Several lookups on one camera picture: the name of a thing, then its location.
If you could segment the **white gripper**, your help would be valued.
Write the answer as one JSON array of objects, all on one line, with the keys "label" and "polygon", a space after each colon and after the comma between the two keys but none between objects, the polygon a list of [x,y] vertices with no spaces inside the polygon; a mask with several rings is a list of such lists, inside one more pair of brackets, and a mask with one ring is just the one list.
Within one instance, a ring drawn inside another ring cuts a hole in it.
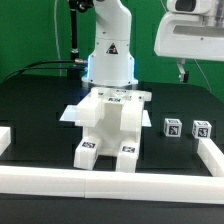
[{"label": "white gripper", "polygon": [[224,61],[224,28],[203,25],[199,15],[166,13],[159,24],[154,51],[177,59],[179,80],[187,83],[184,59]]}]

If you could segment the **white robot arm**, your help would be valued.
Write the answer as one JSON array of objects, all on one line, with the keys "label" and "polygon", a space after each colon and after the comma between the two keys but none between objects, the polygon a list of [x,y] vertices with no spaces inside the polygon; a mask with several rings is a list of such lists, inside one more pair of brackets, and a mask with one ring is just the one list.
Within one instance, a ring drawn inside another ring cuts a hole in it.
[{"label": "white robot arm", "polygon": [[[95,49],[88,57],[86,83],[123,87],[136,85],[130,54],[132,15],[120,0],[93,0]],[[154,44],[158,56],[177,60],[179,78],[187,59],[224,61],[224,0],[167,0]]]}]

